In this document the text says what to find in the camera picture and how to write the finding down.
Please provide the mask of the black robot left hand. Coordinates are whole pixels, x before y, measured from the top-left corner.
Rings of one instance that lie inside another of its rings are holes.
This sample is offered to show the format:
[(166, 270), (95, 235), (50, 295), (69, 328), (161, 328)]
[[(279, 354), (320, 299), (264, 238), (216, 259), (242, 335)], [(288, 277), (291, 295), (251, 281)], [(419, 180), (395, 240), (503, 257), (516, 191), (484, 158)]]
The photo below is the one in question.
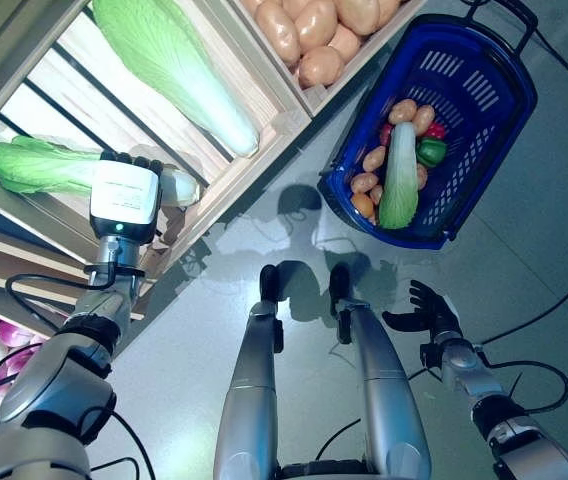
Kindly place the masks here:
[(143, 156), (104, 151), (94, 169), (89, 222), (95, 236), (150, 243), (162, 199), (163, 164)]

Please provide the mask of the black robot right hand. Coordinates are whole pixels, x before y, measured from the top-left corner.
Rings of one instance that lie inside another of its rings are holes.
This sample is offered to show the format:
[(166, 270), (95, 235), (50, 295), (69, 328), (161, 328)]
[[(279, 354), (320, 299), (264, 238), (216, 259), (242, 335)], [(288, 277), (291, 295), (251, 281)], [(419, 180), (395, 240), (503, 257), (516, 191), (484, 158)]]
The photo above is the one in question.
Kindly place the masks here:
[(428, 285), (412, 280), (409, 288), (410, 303), (414, 311), (409, 313), (382, 312), (382, 319), (388, 327), (398, 332), (415, 333), (428, 331), (430, 341), (443, 334), (454, 334), (462, 338), (459, 319), (448, 306), (444, 297)]

